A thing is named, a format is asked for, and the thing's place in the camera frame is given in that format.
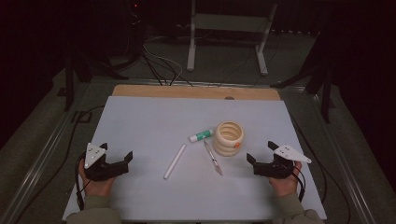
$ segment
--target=black cable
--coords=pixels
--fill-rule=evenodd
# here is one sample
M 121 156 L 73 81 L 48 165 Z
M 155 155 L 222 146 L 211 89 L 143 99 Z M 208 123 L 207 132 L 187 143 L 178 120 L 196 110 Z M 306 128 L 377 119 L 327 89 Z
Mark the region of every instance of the black cable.
M 330 179 L 331 179 L 332 182 L 335 184 L 335 186 L 340 190 L 341 195 L 343 196 L 344 201 L 346 202 L 346 207 L 347 207 L 347 221 L 346 221 L 346 223 L 350 223 L 351 211 L 350 211 L 349 202 L 347 201 L 347 196 L 345 195 L 345 193 L 344 193 L 343 189 L 341 188 L 341 186 L 337 183 L 337 181 L 335 180 L 335 178 L 332 176 L 332 174 L 331 174 L 331 173 L 326 169 L 326 167 L 320 162 L 320 160 L 318 159 L 318 157 L 317 157 L 317 155 L 316 155 L 314 149 L 313 149 L 313 148 L 311 147 L 311 145 L 309 144 L 308 140 L 306 139 L 304 133 L 302 132 L 302 130 L 301 130 L 300 126 L 298 125 L 298 123 L 296 122 L 295 118 L 294 118 L 292 115 L 290 115 L 290 116 L 291 116 L 291 119 L 292 119 L 292 121 L 293 121 L 293 126 L 294 126 L 294 128 L 296 128 L 296 130 L 300 133 L 300 135 L 301 135 L 302 138 L 304 139 L 306 145 L 308 146 L 309 150 L 310 150 L 310 151 L 312 152 L 312 154 L 314 155 L 315 160 L 318 162 L 318 165 L 319 165 L 320 170 L 322 171 L 323 177 L 325 177 L 325 174 L 324 174 L 324 172 L 323 172 L 323 170 L 324 170 L 324 171 L 329 175 Z M 327 193 L 327 182 L 326 182 L 325 188 L 326 188 L 325 193 Z
M 175 68 L 174 68 L 171 64 L 169 64 L 169 63 L 166 61 L 167 59 L 165 59 L 165 58 L 163 58 L 163 57 L 159 57 L 159 56 L 157 56 L 157 55 L 155 55 L 155 54 L 149 52 L 146 48 L 143 48 L 143 49 L 144 49 L 145 52 L 148 53 L 148 55 L 150 55 L 150 56 L 152 56 L 152 57 L 154 57 L 154 58 L 160 59 L 163 63 L 165 63 L 165 64 L 168 66 L 169 69 L 167 69 L 167 70 L 173 72 L 174 77 L 172 78 L 171 82 L 169 83 L 169 86 L 172 86 L 172 84 L 176 81 L 176 79 L 177 79 L 178 77 L 180 77 L 182 71 L 180 70 L 180 73 L 178 74 L 178 73 L 176 72 Z
M 160 67 L 162 67 L 162 68 L 164 68 L 164 69 L 166 69 L 166 70 L 168 70 L 168 71 L 170 71 L 170 72 L 173 72 L 173 73 L 175 73 L 175 74 L 177 73 L 176 70 L 175 70 L 166 60 L 163 60 L 163 62 L 164 62 L 164 63 L 167 63 L 167 64 L 169 65 L 169 67 L 166 67 L 166 66 L 164 66 L 163 64 L 157 63 L 157 62 L 151 60 L 150 58 L 148 58 L 148 60 L 151 61 L 152 63 L 155 63 L 155 64 L 159 65 Z M 181 79 L 183 79 L 183 81 L 187 82 L 190 86 L 193 87 L 193 85 L 192 85 L 186 78 L 184 78 L 184 77 L 182 77 L 182 76 L 179 76 L 179 77 L 180 77 Z
M 79 180 L 78 180 L 78 167 L 79 167 L 79 162 L 85 159 L 85 154 L 86 152 L 84 151 L 77 159 L 77 163 L 75 166 L 75 182 L 76 182 L 76 195 L 77 195 L 77 205 L 79 210 L 83 210 L 84 209 L 84 199 L 82 198 L 82 191 L 83 189 L 85 189 L 85 187 L 83 189 L 79 189 Z
M 314 156 L 315 160 L 318 162 L 319 165 L 319 169 L 322 173 L 323 176 L 323 182 L 324 182 L 324 190 L 323 190 L 323 196 L 321 199 L 321 202 L 324 203 L 324 201 L 326 200 L 326 196 L 327 196 L 327 187 L 328 187 L 328 183 L 327 183 L 327 177 L 324 171 L 324 166 L 322 165 L 322 163 L 320 162 L 317 154 L 315 153 L 315 151 L 312 149 L 311 145 L 309 144 L 308 140 L 305 138 L 305 135 L 303 134 L 303 131 L 301 130 L 300 126 L 298 125 L 296 119 L 294 118 L 293 115 L 290 115 L 291 117 L 291 121 L 292 124 L 294 126 L 294 128 L 297 130 L 297 132 L 301 135 L 301 137 L 304 139 L 305 143 L 307 144 L 308 148 L 310 149 L 312 155 Z
M 82 190 L 81 190 L 80 192 L 84 191 L 84 189 L 87 188 L 87 186 L 88 186 L 90 183 L 91 183 L 91 180 L 88 181 L 88 183 L 82 188 Z
M 38 195 L 40 195 L 40 193 L 50 184 L 50 182 L 53 180 L 53 178 L 55 178 L 55 176 L 56 176 L 57 174 L 59 174 L 59 172 L 61 171 L 61 169 L 64 167 L 64 164 L 66 163 L 67 158 L 68 158 L 68 156 L 69 156 L 69 154 L 70 154 L 70 149 L 71 149 L 71 145 L 72 145 L 72 142 L 73 142 L 74 133 L 75 133 L 76 128 L 77 128 L 78 124 L 80 123 L 81 119 L 82 119 L 86 114 L 89 114 L 89 113 L 91 113 L 93 110 L 98 109 L 98 108 L 101 108 L 101 107 L 104 107 L 104 106 L 103 106 L 103 105 L 100 105 L 100 106 L 94 107 L 94 108 L 92 108 L 92 109 L 90 109 L 90 110 L 84 112 L 84 114 L 82 114 L 81 116 L 79 116 L 79 117 L 77 118 L 77 120 L 76 120 L 76 122 L 75 122 L 75 125 L 73 126 L 73 130 L 72 130 L 72 132 L 71 132 L 71 135 L 70 135 L 70 139 L 69 139 L 69 142 L 68 142 L 68 145 L 67 145 L 67 150 L 66 150 L 66 153 L 65 153 L 65 155 L 64 155 L 63 161 L 61 162 L 61 164 L 59 165 L 59 167 L 56 169 L 55 173 L 54 173 L 54 174 L 49 178 L 49 180 L 44 184 L 44 186 L 41 187 L 41 189 L 31 198 L 31 200 L 30 200 L 30 201 L 26 204 L 26 206 L 22 209 L 22 211 L 21 211 L 20 214 L 18 215 L 18 217 L 17 217 L 15 223 L 18 223 L 18 222 L 21 220 L 21 217 L 22 217 L 23 214 L 26 212 L 26 210 L 29 208 L 29 206 L 32 205 L 33 201 L 38 197 Z
M 305 182 L 305 176 L 304 174 L 301 172 L 301 170 L 299 168 L 297 168 L 296 166 L 294 166 L 294 169 L 298 170 L 298 172 L 301 174 L 301 176 L 303 177 L 303 181 L 304 181 L 304 188 L 306 186 L 306 182 Z
M 160 75 L 157 73 L 157 71 L 151 66 L 148 57 L 142 52 L 142 57 L 146 60 L 146 63 L 148 65 L 148 68 L 151 70 L 152 75 L 158 80 L 160 85 L 163 86 L 163 83 L 161 82 Z
M 300 193 L 298 195 L 298 200 L 301 202 L 305 195 L 305 184 L 303 184 L 301 179 L 295 173 L 291 173 L 291 175 L 293 175 L 297 179 L 297 181 L 300 183 Z
M 146 52 L 146 53 L 148 53 L 148 55 L 150 55 L 150 56 L 153 56 L 153 57 L 155 57 L 155 58 L 157 58 L 157 59 L 160 59 L 162 62 L 164 62 L 166 65 L 168 65 L 168 67 L 169 67 L 169 71 L 171 71 L 171 72 L 173 72 L 173 74 L 174 74 L 174 78 L 172 79 L 172 82 L 177 78 L 177 72 L 175 71 L 175 69 L 165 60 L 165 59 L 163 59 L 162 57 L 158 57 L 158 56 L 156 56 L 156 55 L 154 55 L 154 54 L 152 54 L 151 52 L 149 52 L 146 48 L 143 48 L 144 49 L 144 51 Z M 150 60 L 151 62 L 154 62 L 153 60 L 151 60 L 149 57 L 147 57 L 146 56 L 146 60 Z

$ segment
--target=white paper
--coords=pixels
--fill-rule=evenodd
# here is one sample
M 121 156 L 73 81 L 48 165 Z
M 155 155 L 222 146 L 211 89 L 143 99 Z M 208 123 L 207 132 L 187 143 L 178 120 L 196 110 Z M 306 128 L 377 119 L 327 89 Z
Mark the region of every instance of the white paper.
M 216 158 L 219 175 L 203 141 L 189 136 L 216 129 L 223 121 L 238 122 L 245 132 L 240 151 Z M 212 146 L 212 137 L 206 141 Z M 112 208 L 131 221 L 254 221 L 278 217 L 268 179 L 253 174 L 247 153 L 259 162 L 271 162 L 268 141 L 288 144 L 302 152 L 290 116 L 282 101 L 210 100 L 110 96 L 92 143 L 107 143 L 106 161 L 121 161 L 129 151 L 130 172 L 119 176 L 112 190 Z M 172 174 L 169 164 L 182 144 L 187 147 Z M 318 192 L 303 164 L 306 178 L 304 209 L 326 218 Z M 78 211 L 73 192 L 64 219 Z

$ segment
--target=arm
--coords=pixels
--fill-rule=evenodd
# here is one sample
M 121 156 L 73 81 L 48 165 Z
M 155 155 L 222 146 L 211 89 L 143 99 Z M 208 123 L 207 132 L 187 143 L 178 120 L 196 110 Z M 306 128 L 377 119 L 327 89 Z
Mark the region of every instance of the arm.
M 295 162 L 294 173 L 298 176 L 301 163 Z M 274 188 L 276 205 L 283 213 L 283 217 L 273 220 L 274 224 L 321 224 L 324 223 L 314 210 L 304 210 L 297 196 L 297 179 L 290 175 L 285 179 L 268 178 Z
M 84 161 L 78 165 L 78 173 L 86 186 L 84 210 L 67 217 L 68 224 L 116 224 L 121 223 L 120 213 L 110 208 L 110 192 L 115 178 L 106 181 L 94 182 L 89 180 L 84 173 Z

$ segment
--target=glue stick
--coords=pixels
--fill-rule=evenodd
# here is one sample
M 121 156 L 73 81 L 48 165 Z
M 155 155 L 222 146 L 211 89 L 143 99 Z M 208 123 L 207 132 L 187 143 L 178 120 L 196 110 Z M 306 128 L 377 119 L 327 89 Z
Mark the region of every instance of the glue stick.
M 204 138 L 207 138 L 207 137 L 212 136 L 213 133 L 214 133 L 213 129 L 206 130 L 206 131 L 204 131 L 204 132 L 201 132 L 201 133 L 198 133 L 198 134 L 196 134 L 196 135 L 191 136 L 191 137 L 190 137 L 190 141 L 193 143 L 193 142 L 202 140 L 202 139 L 204 139 Z

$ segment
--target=pen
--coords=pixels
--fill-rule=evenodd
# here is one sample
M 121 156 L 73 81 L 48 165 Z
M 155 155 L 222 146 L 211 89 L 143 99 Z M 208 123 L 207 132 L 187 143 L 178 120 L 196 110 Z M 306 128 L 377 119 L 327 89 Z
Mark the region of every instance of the pen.
M 215 165 L 216 172 L 218 172 L 220 175 L 222 175 L 221 168 L 218 164 L 218 161 L 215 158 L 215 155 L 213 155 L 212 150 L 210 150 L 209 144 L 206 141 L 204 141 L 204 143 L 205 143 L 206 151 L 209 153 L 210 157 L 212 158 L 213 165 Z
M 171 165 L 169 166 L 168 170 L 166 171 L 165 175 L 163 176 L 164 179 L 167 179 L 169 177 L 169 175 L 172 173 L 172 170 L 175 167 L 178 159 L 180 158 L 181 153 L 183 153 L 184 148 L 186 148 L 186 144 L 181 145 L 181 148 L 178 150 L 178 153 L 176 154 L 176 156 L 173 159 Z

